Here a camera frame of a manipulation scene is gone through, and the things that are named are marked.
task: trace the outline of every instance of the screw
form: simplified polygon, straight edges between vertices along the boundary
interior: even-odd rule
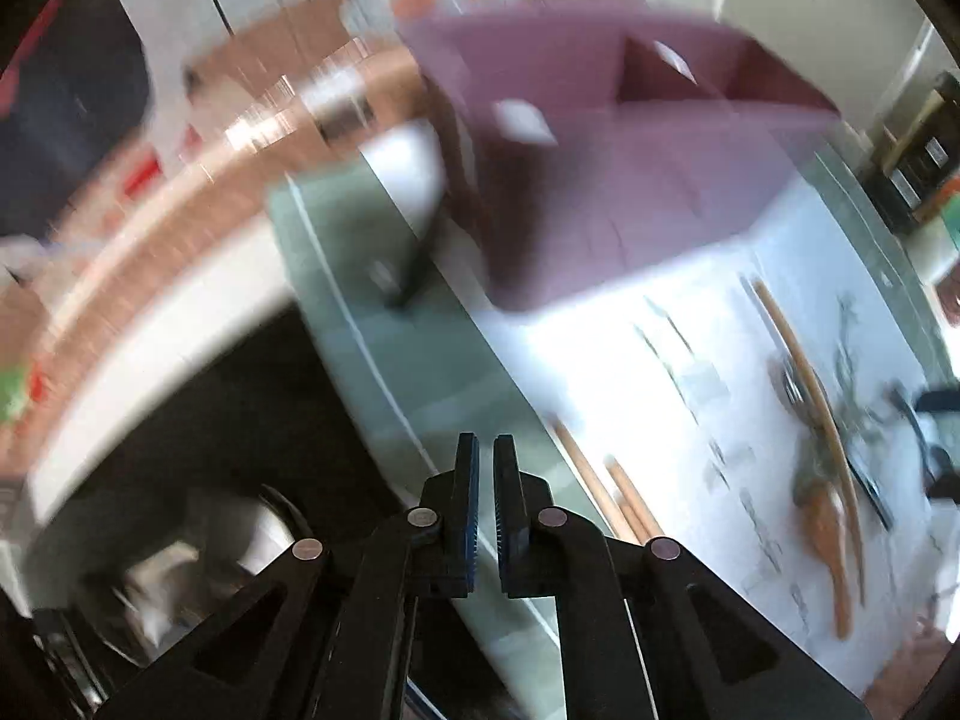
[[[323,552],[323,544],[315,538],[301,538],[294,544],[294,557],[297,560],[317,560]]]
[[[672,538],[666,538],[666,536],[655,538],[649,546],[654,556],[661,560],[677,560],[677,557],[680,557],[680,544]]]
[[[427,509],[424,506],[410,509],[410,514],[407,514],[407,522],[415,528],[429,528],[439,518],[433,509]]]
[[[566,512],[563,509],[551,506],[547,509],[541,509],[539,514],[536,515],[536,521],[548,528],[559,528],[566,522]]]

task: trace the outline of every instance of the wooden spoon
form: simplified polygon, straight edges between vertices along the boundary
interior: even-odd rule
[[[813,488],[810,498],[803,504],[803,529],[833,579],[833,614],[837,638],[842,640],[853,630],[850,591],[844,568],[847,535],[843,523],[843,505],[833,485],[823,483]]]

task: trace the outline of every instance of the black device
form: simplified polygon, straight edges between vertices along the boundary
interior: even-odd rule
[[[453,471],[427,480],[419,507],[362,543],[298,541],[98,717],[400,717],[416,602],[473,588],[479,466],[464,433]],[[501,589],[556,599],[570,720],[870,717],[677,541],[617,541],[555,507],[510,436],[494,443],[493,488]],[[910,720],[949,716],[955,661]]]

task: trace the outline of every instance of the wooden handle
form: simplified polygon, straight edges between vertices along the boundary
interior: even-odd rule
[[[803,354],[803,349],[800,348],[800,342],[797,340],[793,328],[790,327],[784,313],[779,309],[776,300],[774,300],[770,290],[767,289],[767,285],[757,279],[754,281],[754,291],[767,310],[767,314],[770,314],[770,319],[774,323],[776,331],[781,334],[790,356],[793,357],[794,365],[797,367],[803,386],[813,401],[813,408],[816,410],[821,429],[827,438],[827,447],[829,447],[830,456],[836,468],[837,480],[840,483],[840,494],[843,497],[843,506],[847,513],[847,527],[850,528],[853,538],[853,557],[856,560],[856,578],[860,585],[860,603],[866,605],[867,589],[863,563],[863,533],[860,531],[860,515],[856,507],[856,489],[853,488],[853,476],[851,476],[850,467],[847,465],[847,453],[843,449],[840,433],[833,421],[833,413],[830,410],[829,403],[827,403],[827,396],[824,395],[824,391],[820,387],[817,374],[813,372],[810,361]]]
[[[844,568],[844,544],[841,503],[833,485],[823,483],[810,493],[803,504],[803,529],[810,545],[829,569],[833,581],[833,614],[838,638],[847,638],[853,630],[850,591]]]
[[[621,512],[623,512],[623,518],[627,520],[627,524],[630,525],[630,529],[634,532],[634,536],[637,537],[637,541],[639,541],[640,544],[645,544],[647,541],[650,541],[650,534],[647,533],[646,528],[643,527],[643,523],[640,522],[640,518],[637,517],[637,513],[622,495],[618,496],[616,504],[620,507]]]
[[[584,484],[587,485],[587,490],[596,502],[597,508],[600,509],[600,514],[603,514],[604,519],[610,525],[613,536],[621,541],[630,541],[632,544],[640,543],[631,530],[630,523],[627,522],[626,517],[623,517],[623,512],[617,507],[613,497],[607,492],[607,488],[603,486],[603,482],[596,475],[596,471],[593,470],[593,466],[590,465],[584,453],[580,451],[577,442],[573,440],[570,431],[557,418],[553,420],[553,430],[560,439],[563,449],[566,450],[566,454],[570,456],[573,466],[576,467],[580,477],[584,480]]]
[[[630,477],[627,476],[627,472],[623,469],[617,461],[616,458],[607,459],[607,471],[613,477],[613,482],[616,483],[620,494],[626,498],[627,503],[630,504],[630,508],[634,510],[634,514],[637,515],[637,519],[640,521],[643,531],[647,533],[647,538],[654,538],[654,536],[663,536],[664,529],[659,526],[659,522],[656,521],[653,512],[650,511],[650,508],[647,506],[646,501],[640,497],[640,493],[637,492],[637,488],[634,487],[634,483],[630,481]]]

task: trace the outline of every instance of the wooden utensil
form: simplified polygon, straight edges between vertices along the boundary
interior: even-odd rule
[[[640,518],[637,517],[637,513],[634,512],[631,505],[627,503],[626,498],[622,495],[617,495],[616,504],[620,507],[621,512],[623,512],[623,517],[630,525],[630,529],[634,532],[634,536],[637,537],[637,541],[639,541],[641,545],[650,541],[650,534],[647,533],[643,527],[643,523],[640,522]]]
[[[850,591],[844,568],[844,544],[847,539],[840,496],[833,485],[817,485],[810,493],[810,498],[803,504],[803,529],[817,557],[829,569],[833,579],[833,616],[837,637],[847,638],[853,630]]]
[[[627,472],[623,469],[623,466],[616,461],[616,458],[607,458],[606,465],[607,471],[611,477],[613,477],[613,482],[616,483],[617,489],[620,490],[620,494],[623,495],[627,503],[630,504],[630,508],[637,516],[637,520],[646,533],[647,539],[654,538],[654,536],[663,536],[664,529],[659,526],[659,522],[656,521],[656,517],[654,517],[653,512],[650,511],[650,507],[647,506],[647,502],[640,496],[637,488],[634,487],[634,483],[630,481],[630,477],[627,476]]]
[[[607,492],[607,488],[604,487],[603,482],[600,481],[600,477],[598,477],[596,471],[593,470],[593,466],[590,465],[589,460],[584,456],[584,453],[580,450],[573,436],[570,435],[570,431],[566,429],[565,425],[560,422],[558,418],[552,419],[552,425],[554,433],[557,434],[560,440],[560,444],[563,445],[563,449],[566,450],[570,461],[573,462],[573,466],[577,469],[581,479],[584,480],[587,490],[590,495],[592,495],[594,501],[596,501],[597,508],[600,509],[600,514],[603,514],[604,519],[606,519],[608,525],[610,525],[613,536],[616,536],[621,541],[630,541],[632,544],[640,543],[634,531],[632,531],[630,523],[627,522],[626,517],[624,517],[623,512],[621,512],[616,502],[613,501],[613,497]]]
[[[803,354],[803,348],[800,348],[800,342],[797,340],[796,333],[793,332],[793,328],[790,327],[789,322],[787,322],[786,317],[784,317],[784,313],[779,309],[776,300],[774,300],[770,290],[767,289],[767,285],[760,281],[760,279],[755,279],[752,285],[754,286],[754,291],[757,293],[757,297],[760,299],[760,303],[763,304],[767,314],[770,314],[770,319],[774,323],[776,331],[781,335],[781,338],[784,339],[784,345],[793,358],[794,365],[797,367],[797,373],[800,375],[803,386],[806,388],[812,401],[810,405],[813,406],[817,419],[824,431],[824,436],[827,439],[827,448],[829,449],[836,469],[837,480],[840,485],[840,493],[843,500],[843,508],[847,515],[847,527],[850,529],[850,534],[853,538],[853,557],[856,560],[856,576],[860,586],[860,604],[866,605],[867,589],[865,586],[863,562],[863,533],[860,531],[860,515],[856,507],[856,490],[853,488],[853,476],[851,475],[850,466],[847,464],[847,453],[843,449],[840,433],[837,431],[836,423],[833,421],[833,413],[830,410],[829,403],[827,403],[827,396],[820,387],[820,381],[817,379],[817,374],[814,372],[813,366],[810,365],[810,361],[806,358],[806,355]]]

